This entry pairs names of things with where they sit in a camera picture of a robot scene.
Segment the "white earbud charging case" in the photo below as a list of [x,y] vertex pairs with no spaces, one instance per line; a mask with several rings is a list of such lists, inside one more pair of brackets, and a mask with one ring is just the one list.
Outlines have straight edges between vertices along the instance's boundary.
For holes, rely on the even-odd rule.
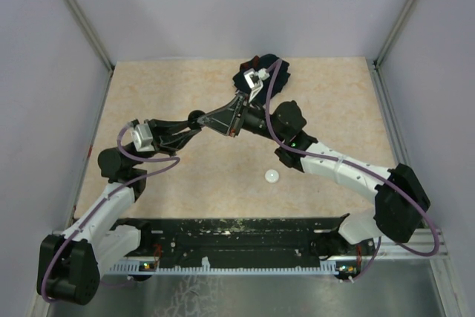
[[264,178],[268,183],[277,183],[279,181],[280,175],[278,171],[269,169],[265,172]]

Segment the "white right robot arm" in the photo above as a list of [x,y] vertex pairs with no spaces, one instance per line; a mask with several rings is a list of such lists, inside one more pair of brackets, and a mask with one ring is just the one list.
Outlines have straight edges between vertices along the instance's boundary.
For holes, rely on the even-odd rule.
[[374,166],[339,153],[304,131],[304,119],[297,102],[282,102],[267,115],[253,108],[242,94],[228,105],[197,119],[201,126],[222,135],[236,137],[242,130],[274,140],[275,154],[288,168],[331,179],[366,198],[373,206],[342,219],[332,235],[333,249],[346,255],[363,240],[382,235],[405,244],[430,207],[419,179],[411,167],[394,169]]

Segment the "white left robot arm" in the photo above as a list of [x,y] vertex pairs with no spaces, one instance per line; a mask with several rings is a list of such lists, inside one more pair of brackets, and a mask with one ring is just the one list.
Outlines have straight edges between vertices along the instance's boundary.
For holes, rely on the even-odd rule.
[[141,163],[165,163],[164,173],[180,158],[176,153],[201,130],[193,111],[187,120],[127,122],[117,144],[100,152],[98,165],[107,179],[102,194],[88,211],[59,234],[40,245],[37,293],[47,303],[69,301],[85,305],[96,294],[105,273],[129,252],[148,254],[154,236],[135,226],[114,224],[137,202],[151,173]]

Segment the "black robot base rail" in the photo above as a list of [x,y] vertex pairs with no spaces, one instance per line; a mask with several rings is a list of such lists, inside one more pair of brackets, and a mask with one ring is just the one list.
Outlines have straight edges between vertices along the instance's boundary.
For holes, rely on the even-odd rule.
[[331,258],[366,258],[372,239],[350,244],[337,232],[341,218],[122,218],[144,242],[129,258],[150,257],[160,269],[311,268]]

